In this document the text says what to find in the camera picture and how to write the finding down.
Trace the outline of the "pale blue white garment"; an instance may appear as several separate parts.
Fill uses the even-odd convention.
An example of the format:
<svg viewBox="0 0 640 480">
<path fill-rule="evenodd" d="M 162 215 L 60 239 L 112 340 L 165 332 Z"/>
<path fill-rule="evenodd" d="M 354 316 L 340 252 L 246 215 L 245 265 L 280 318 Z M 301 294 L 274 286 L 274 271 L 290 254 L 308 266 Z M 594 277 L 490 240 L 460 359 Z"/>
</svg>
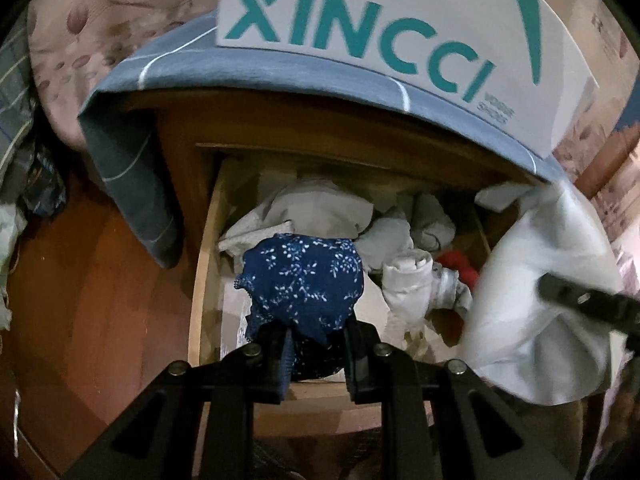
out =
<svg viewBox="0 0 640 480">
<path fill-rule="evenodd" d="M 600 219 L 574 185 L 536 186 L 480 271 L 458 356 L 528 403 L 559 405 L 606 390 L 622 340 L 573 309 L 544 300 L 546 273 L 605 292 L 623 281 Z"/>
</svg>

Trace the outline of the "navy floral underwear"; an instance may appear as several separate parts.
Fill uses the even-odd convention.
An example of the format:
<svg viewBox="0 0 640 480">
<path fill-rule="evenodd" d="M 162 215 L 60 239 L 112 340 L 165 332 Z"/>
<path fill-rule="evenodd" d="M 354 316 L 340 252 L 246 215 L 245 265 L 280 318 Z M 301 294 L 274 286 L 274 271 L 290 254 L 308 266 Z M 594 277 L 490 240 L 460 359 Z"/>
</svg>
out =
<svg viewBox="0 0 640 480">
<path fill-rule="evenodd" d="M 234 287 L 250 296 L 247 339 L 272 321 L 291 330 L 293 382 L 344 368 L 344 326 L 364 291 L 362 261 L 351 240 L 273 235 L 243 255 Z"/>
</svg>

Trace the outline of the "red garment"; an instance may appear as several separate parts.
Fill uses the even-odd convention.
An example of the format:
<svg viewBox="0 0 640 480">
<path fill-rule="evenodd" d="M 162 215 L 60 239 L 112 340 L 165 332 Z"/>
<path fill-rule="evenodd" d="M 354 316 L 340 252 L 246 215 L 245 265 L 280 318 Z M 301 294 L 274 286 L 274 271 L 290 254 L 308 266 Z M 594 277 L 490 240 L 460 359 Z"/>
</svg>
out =
<svg viewBox="0 0 640 480">
<path fill-rule="evenodd" d="M 480 274 L 472 267 L 469 258 L 458 250 L 448 250 L 440 254 L 436 261 L 444 268 L 457 271 L 461 283 L 473 290 Z"/>
</svg>

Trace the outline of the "white ribbed garment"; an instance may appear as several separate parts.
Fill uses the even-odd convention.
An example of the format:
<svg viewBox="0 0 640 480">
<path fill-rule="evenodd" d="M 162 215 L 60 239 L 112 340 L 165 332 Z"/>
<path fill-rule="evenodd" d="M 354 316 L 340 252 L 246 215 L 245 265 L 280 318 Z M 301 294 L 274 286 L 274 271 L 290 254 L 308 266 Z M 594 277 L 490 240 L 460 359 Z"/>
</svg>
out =
<svg viewBox="0 0 640 480">
<path fill-rule="evenodd" d="M 246 290 L 234 287 L 233 276 L 224 276 L 221 284 L 220 357 L 224 358 L 231 351 L 248 343 L 247 317 L 250 315 L 252 300 Z"/>
</svg>

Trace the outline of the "light blue folded cloth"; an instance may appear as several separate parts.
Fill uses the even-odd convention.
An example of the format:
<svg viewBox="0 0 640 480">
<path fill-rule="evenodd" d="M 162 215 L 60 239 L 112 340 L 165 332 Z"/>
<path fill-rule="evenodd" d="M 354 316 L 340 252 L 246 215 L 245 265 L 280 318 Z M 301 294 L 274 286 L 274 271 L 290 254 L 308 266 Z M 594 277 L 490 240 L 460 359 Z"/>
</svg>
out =
<svg viewBox="0 0 640 480">
<path fill-rule="evenodd" d="M 354 243 L 367 272 L 380 272 L 383 264 L 413 248 L 410 224 L 404 218 L 383 217 L 375 220 Z"/>
</svg>

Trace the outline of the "grey sock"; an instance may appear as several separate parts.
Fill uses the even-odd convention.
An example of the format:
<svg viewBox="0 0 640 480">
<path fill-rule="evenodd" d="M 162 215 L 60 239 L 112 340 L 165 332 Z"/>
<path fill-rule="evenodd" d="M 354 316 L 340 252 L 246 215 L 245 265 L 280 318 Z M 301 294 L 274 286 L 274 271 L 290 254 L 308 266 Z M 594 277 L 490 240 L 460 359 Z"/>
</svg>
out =
<svg viewBox="0 0 640 480">
<path fill-rule="evenodd" d="M 410 236 L 416 248 L 427 252 L 441 252 L 454 240 L 454 222 L 433 194 L 419 194 L 414 198 Z"/>
</svg>

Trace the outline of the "wooden nightstand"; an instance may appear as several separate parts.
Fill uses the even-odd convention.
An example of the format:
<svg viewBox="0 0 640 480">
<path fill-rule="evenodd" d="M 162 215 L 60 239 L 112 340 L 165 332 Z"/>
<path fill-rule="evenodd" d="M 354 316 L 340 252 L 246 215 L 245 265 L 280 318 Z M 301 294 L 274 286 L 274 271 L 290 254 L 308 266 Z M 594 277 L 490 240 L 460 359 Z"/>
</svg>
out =
<svg viewBox="0 0 640 480">
<path fill-rule="evenodd" d="M 451 130 L 372 106 L 303 94 L 231 89 L 134 92 L 128 112 L 151 119 L 183 212 L 195 267 L 209 203 L 212 162 L 222 150 L 293 154 L 398 171 L 480 188 L 486 180 L 538 183 L 522 169 Z"/>
</svg>

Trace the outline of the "white dotted garment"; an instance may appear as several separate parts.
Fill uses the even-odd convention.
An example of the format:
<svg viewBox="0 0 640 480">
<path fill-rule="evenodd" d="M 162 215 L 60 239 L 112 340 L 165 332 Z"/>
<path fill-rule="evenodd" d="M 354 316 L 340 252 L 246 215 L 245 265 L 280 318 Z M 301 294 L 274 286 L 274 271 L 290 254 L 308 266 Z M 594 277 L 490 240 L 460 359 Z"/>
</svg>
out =
<svg viewBox="0 0 640 480">
<path fill-rule="evenodd" d="M 243 255 L 266 238 L 276 234 L 293 233 L 293 222 L 285 220 L 279 223 L 265 222 L 257 211 L 251 211 L 236 222 L 218 240 L 218 252 L 226 252 L 233 260 L 234 270 L 240 272 L 243 267 Z"/>
</svg>

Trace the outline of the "grey beige garment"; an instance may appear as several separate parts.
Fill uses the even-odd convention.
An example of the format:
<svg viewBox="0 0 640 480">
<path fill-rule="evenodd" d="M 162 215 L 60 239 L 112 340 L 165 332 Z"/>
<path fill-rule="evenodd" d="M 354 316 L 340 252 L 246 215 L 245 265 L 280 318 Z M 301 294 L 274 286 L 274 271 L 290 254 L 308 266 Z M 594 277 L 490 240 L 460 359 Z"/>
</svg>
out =
<svg viewBox="0 0 640 480">
<path fill-rule="evenodd" d="M 372 216 L 372 203 L 332 181 L 300 180 L 273 196 L 264 213 L 264 226 L 289 221 L 295 234 L 354 240 Z"/>
</svg>

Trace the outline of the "white floral plastic bag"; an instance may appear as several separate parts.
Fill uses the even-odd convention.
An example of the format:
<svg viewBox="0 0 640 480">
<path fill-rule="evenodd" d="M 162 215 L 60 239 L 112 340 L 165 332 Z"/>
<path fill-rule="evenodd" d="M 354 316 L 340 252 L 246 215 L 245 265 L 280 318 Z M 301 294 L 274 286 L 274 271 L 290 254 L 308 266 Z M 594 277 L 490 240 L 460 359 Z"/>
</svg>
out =
<svg viewBox="0 0 640 480">
<path fill-rule="evenodd" d="M 12 312 L 8 307 L 8 278 L 16 243 L 27 226 L 27 220 L 17 204 L 2 204 L 0 209 L 0 326 L 9 330 Z"/>
</svg>

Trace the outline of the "dark blue package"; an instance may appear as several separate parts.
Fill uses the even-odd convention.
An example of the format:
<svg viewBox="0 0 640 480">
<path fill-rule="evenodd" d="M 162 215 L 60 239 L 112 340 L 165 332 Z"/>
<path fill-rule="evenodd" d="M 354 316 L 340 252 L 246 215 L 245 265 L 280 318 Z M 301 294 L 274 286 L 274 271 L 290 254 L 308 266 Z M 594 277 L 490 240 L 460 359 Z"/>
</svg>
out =
<svg viewBox="0 0 640 480">
<path fill-rule="evenodd" d="M 21 201 L 31 216 L 39 218 L 53 218 L 67 204 L 65 181 L 43 146 L 35 150 Z"/>
</svg>

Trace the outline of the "white XINCCI shoe box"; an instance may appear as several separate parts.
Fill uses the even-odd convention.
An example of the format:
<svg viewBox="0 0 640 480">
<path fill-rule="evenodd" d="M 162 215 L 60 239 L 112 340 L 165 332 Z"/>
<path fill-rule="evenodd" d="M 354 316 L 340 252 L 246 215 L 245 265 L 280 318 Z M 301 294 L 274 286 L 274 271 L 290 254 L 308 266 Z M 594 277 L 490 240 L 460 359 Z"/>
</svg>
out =
<svg viewBox="0 0 640 480">
<path fill-rule="evenodd" d="M 597 89 L 544 0 L 219 0 L 219 41 L 327 58 L 439 96 L 548 156 Z"/>
</svg>

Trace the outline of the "blue grid tablecloth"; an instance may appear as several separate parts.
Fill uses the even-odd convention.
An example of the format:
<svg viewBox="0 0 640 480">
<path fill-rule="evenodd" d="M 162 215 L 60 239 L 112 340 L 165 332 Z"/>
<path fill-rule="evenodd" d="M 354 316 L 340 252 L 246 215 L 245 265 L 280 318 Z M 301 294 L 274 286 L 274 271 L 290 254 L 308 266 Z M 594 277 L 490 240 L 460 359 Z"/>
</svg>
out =
<svg viewBox="0 0 640 480">
<path fill-rule="evenodd" d="M 318 110 L 366 118 L 372 125 L 399 125 L 398 133 L 363 131 L 368 148 L 405 151 L 408 136 L 431 144 L 467 146 L 491 154 L 529 176 L 556 181 L 564 176 L 553 157 L 541 157 L 483 119 L 412 84 L 361 67 L 288 52 L 220 48 L 217 15 L 196 18 L 152 41 L 113 68 L 92 90 L 78 114 L 96 171 L 137 240 L 159 266 L 170 269 L 182 255 L 186 204 L 171 181 L 167 158 L 149 106 L 137 98 L 165 98 L 162 110 L 190 104 L 219 119 L 229 110 L 258 125 L 272 110 L 257 101 L 288 106 L 276 126 L 296 110 Z"/>
</svg>

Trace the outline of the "green plaid cloth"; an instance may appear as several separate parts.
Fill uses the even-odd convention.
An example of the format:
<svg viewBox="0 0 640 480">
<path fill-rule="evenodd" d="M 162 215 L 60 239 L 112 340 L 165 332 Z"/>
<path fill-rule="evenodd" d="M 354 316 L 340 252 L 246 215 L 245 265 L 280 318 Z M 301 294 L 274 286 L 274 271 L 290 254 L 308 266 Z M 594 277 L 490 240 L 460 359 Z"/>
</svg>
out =
<svg viewBox="0 0 640 480">
<path fill-rule="evenodd" d="M 0 62 L 0 180 L 4 181 L 17 149 L 32 130 L 35 116 L 25 20 L 14 24 L 1 45 Z"/>
</svg>

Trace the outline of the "pink leaf bedsheet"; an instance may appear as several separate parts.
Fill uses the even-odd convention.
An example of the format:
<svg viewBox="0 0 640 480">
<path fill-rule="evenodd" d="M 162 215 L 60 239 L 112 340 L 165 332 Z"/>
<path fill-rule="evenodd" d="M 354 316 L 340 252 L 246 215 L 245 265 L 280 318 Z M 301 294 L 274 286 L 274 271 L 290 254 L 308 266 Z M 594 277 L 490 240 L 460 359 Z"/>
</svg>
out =
<svg viewBox="0 0 640 480">
<path fill-rule="evenodd" d="M 32 0 L 27 33 L 40 103 L 56 136 L 83 150 L 77 116 L 114 66 L 218 0 Z"/>
</svg>

